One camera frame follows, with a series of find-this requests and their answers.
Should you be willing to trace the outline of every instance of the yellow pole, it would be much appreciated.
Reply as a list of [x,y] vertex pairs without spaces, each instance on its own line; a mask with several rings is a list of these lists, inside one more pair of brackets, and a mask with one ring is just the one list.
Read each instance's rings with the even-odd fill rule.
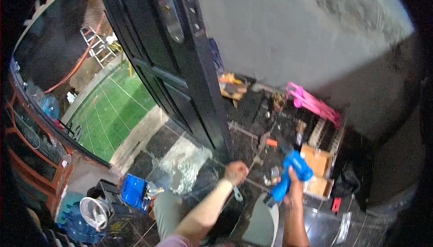
[[131,64],[130,61],[128,61],[128,63],[129,63],[129,75],[130,77],[133,77],[133,65]]
[[123,49],[120,49],[120,69],[123,69]]

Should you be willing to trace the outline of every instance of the door panel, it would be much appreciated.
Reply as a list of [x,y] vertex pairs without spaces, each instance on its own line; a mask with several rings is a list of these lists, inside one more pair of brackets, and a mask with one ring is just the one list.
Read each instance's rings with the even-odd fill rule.
[[195,0],[103,0],[126,55],[156,103],[224,163],[231,142]]

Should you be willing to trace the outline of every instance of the red hose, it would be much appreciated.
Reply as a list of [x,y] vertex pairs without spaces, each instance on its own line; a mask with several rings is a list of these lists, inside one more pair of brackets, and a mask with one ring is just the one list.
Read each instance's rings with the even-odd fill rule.
[[[104,20],[104,17],[105,17],[105,13],[103,13],[102,16],[101,16],[101,20],[99,21],[98,26],[96,27],[95,35],[99,33],[99,29],[101,28],[102,21]],[[94,37],[92,39],[92,41],[90,42],[90,44],[87,47],[86,51],[81,56],[79,62],[76,64],[76,66],[73,68],[73,70],[71,72],[69,72],[69,74],[66,77],[64,77],[59,83],[57,83],[56,85],[54,85],[53,87],[49,88],[48,90],[46,90],[43,93],[49,93],[49,92],[53,91],[55,88],[57,88],[58,86],[62,85],[65,81],[67,81],[68,79],[70,79],[78,71],[78,69],[83,65],[84,60],[86,59],[87,53],[91,49],[91,47],[94,44],[95,40],[96,40],[96,37]]]

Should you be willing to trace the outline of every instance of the hand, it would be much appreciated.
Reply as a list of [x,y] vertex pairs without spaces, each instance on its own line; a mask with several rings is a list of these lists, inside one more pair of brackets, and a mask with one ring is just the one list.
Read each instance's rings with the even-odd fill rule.
[[289,177],[291,180],[289,193],[283,198],[283,202],[288,208],[302,208],[304,183],[297,178],[292,166],[289,167]]
[[248,173],[249,170],[245,163],[242,161],[236,161],[227,165],[224,178],[235,187],[245,180]]

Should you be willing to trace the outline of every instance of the cardboard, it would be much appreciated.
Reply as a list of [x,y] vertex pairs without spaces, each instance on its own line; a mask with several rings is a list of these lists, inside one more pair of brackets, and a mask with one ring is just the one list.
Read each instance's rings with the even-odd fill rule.
[[320,177],[329,176],[333,165],[333,155],[331,153],[303,145],[300,150],[300,156],[304,158],[315,175]]
[[326,201],[331,195],[334,181],[313,175],[313,177],[304,184],[304,193],[317,199]]
[[334,181],[328,179],[333,166],[333,154],[324,150],[316,150],[303,145],[300,156],[313,170],[313,177],[304,184],[304,193],[317,199],[326,201],[331,195]]

